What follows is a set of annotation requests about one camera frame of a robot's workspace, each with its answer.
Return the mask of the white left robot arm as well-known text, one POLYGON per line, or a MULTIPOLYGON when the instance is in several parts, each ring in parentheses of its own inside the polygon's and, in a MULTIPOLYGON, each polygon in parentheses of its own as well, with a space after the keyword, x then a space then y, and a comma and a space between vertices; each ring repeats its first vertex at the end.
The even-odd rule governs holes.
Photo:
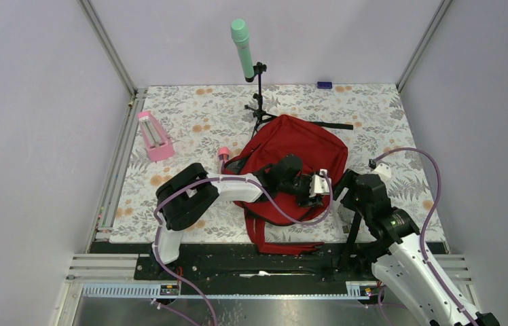
POLYGON ((151 271, 161 279, 175 274, 184 231, 217 202, 269 204, 271 213, 290 223, 315 225, 310 213, 294 217, 285 198, 293 197, 296 208, 329 211, 333 184, 328 170, 305 174, 302 167, 302 160, 289 154, 275 164, 242 175, 209 173, 200 163, 182 170, 156 191, 158 205, 153 214, 158 228, 151 245, 151 271))

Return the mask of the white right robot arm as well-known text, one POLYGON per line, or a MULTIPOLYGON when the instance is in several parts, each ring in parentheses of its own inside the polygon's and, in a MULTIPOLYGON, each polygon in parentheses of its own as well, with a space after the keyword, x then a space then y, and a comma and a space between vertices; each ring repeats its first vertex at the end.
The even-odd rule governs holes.
POLYGON ((409 214, 393 206, 377 174, 348 169, 334 199, 354 217, 337 269, 378 279, 421 325, 498 325, 456 287, 427 248, 409 214))

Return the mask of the red student backpack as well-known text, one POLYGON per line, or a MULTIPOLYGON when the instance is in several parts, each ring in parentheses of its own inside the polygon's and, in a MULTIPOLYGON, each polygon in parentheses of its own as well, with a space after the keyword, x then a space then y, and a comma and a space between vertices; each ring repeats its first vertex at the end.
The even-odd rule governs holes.
POLYGON ((300 255, 318 249, 317 242, 302 244, 266 241, 265 228, 313 222, 329 205, 329 196, 310 194, 312 177, 326 170, 335 185, 346 169, 348 148, 336 135, 289 115, 263 126, 239 155, 221 167, 224 174, 255 175, 271 195, 253 203, 237 202, 244 211, 247 234, 260 253, 300 255))

